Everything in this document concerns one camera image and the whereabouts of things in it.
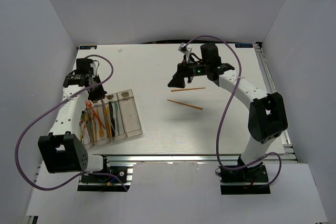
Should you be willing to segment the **orange chopstick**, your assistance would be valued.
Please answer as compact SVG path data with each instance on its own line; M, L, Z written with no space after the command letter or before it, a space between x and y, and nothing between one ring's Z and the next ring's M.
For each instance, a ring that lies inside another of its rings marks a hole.
M187 104L187 103L183 103L183 102L179 102L179 101L174 101L174 100L171 100L171 99L167 99L167 101L175 103L175 104L179 104L179 105L182 105L182 106L187 106L189 108L194 108L194 109L197 109L197 110L203 110L203 108L200 107L200 106L195 106L195 105L191 105L191 104Z
M202 89L205 89L205 87L172 89L171 92L182 92L182 91L192 91L192 90L202 90Z

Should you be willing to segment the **dark orange plastic fork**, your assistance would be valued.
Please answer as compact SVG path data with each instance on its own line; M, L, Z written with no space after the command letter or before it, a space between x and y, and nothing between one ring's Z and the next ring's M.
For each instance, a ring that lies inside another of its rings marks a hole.
M95 117L97 118L97 120L98 120L99 125L104 129L105 126L104 126L103 122L101 121L100 116L99 116L99 115L96 113L96 111L94 110L94 108L93 108L92 103L90 102L90 100L87 100L87 101L86 101L86 105L92 110L94 116L95 116Z

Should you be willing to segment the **teal plastic spoon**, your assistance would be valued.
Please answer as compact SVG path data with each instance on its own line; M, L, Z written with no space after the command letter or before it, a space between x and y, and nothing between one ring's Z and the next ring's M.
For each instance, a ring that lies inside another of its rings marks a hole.
M82 130L86 127L87 121L88 121L87 113L83 113L80 119L80 126Z

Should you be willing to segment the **black plastic knife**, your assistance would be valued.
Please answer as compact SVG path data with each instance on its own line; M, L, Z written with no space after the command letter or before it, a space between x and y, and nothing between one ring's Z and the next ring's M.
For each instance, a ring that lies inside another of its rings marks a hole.
M109 115L110 115L110 122L111 122L111 134L112 134L112 138L113 138L116 135L115 120L114 120L114 116L113 116L113 106L112 106L111 102L109 102L108 105L109 105Z

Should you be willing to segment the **teal plastic knife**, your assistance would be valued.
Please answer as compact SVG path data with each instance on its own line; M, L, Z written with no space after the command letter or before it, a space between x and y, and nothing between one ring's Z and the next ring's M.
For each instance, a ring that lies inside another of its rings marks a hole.
M120 135L120 120L119 120L119 104L114 103L114 114L115 114L115 134Z

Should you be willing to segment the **orange plastic spoon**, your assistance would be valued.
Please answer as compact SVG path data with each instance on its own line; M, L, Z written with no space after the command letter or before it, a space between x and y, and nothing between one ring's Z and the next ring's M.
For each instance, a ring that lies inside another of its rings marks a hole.
M86 131L87 131L87 125L86 125L86 127L82 130L80 130L80 141L81 141L81 143L82 144L84 144L85 143L85 134L86 134Z

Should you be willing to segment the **pink handled metal knife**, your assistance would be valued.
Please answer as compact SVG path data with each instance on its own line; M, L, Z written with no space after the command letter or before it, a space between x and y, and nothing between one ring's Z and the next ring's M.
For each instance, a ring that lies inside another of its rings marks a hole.
M114 112L113 112L113 106L111 102L108 102L108 105L106 106L106 116L108 118L108 125L109 125L109 131L110 131L110 137L115 137L116 135L116 121L114 119Z

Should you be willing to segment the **orange plastic knife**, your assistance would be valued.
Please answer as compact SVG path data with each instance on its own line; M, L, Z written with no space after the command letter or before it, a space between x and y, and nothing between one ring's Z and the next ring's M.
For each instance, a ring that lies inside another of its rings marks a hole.
M105 106L103 108L104 108L104 116L105 116L105 122L106 122L106 128L107 128L108 138L111 138L112 137L112 134L111 134L111 125L110 125L110 122L109 122L109 119L108 119L108 112L107 112L107 109L106 109Z

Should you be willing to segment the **small orange plastic fork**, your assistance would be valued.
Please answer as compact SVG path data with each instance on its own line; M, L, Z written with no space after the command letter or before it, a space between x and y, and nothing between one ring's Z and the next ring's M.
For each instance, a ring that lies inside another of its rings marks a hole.
M96 109L96 114L97 114L97 120L99 123L99 137L102 139L104 137L104 130L103 130L103 124L100 118L100 114L99 114L99 109Z

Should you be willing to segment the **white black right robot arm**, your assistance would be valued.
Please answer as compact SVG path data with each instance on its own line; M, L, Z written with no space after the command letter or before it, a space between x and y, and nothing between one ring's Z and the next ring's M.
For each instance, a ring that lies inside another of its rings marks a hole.
M192 53L188 44L181 44L179 51L184 55L177 71L168 83L170 88L184 89L194 77L206 76L209 81L231 93L230 100L237 98L249 111L248 130L250 139L240 155L236 167L238 177L247 182L256 175L255 167L268 156L271 143L288 128L283 97L278 93L267 93L242 77L240 70L223 63L218 47L214 43L201 45L201 58Z

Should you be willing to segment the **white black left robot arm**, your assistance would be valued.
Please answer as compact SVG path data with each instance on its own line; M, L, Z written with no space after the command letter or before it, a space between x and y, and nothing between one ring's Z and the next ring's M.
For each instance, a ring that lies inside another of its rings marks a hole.
M76 60L74 73L63 83L63 105L48 135L41 136L38 147L47 170L54 173L93 172L101 182L110 178L111 168L100 155L89 154L80 140L80 119L86 101L105 98L96 64L90 58Z

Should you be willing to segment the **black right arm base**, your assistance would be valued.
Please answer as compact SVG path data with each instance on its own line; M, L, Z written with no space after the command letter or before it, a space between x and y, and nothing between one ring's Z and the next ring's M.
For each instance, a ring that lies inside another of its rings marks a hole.
M264 164L256 168L215 170L220 177L221 195L267 195L270 194L269 178Z

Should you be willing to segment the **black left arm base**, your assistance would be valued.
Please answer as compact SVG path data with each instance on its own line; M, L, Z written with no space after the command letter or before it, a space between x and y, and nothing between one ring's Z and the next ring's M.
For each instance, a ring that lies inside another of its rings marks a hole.
M77 191L125 193L130 188L132 174L133 166L118 164L112 161L111 157L104 155L103 169L81 176Z

